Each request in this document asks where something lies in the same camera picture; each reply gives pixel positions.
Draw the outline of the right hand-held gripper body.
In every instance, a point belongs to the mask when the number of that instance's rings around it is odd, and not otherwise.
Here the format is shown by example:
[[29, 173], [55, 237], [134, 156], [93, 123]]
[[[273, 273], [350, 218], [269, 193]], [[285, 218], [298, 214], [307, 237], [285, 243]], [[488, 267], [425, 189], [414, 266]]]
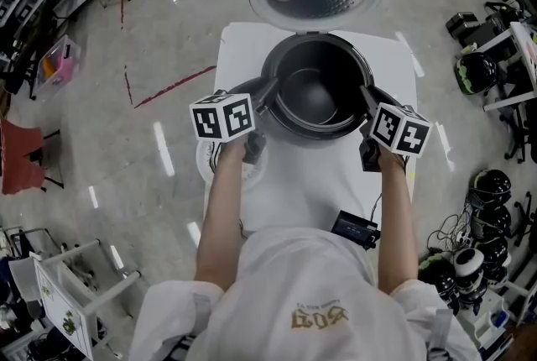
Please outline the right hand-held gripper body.
[[362, 169], [365, 172], [380, 171], [380, 147], [403, 158], [420, 158], [431, 129], [432, 123], [411, 107], [380, 103], [373, 118], [359, 128]]

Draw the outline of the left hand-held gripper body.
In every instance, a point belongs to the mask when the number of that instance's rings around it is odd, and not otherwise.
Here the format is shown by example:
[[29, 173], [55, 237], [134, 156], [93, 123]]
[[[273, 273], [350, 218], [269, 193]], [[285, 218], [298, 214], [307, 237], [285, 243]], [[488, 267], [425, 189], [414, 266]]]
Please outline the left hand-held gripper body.
[[256, 165], [266, 139], [256, 126], [251, 95], [213, 94], [190, 104], [190, 117], [196, 138], [228, 144], [247, 135], [243, 162]]

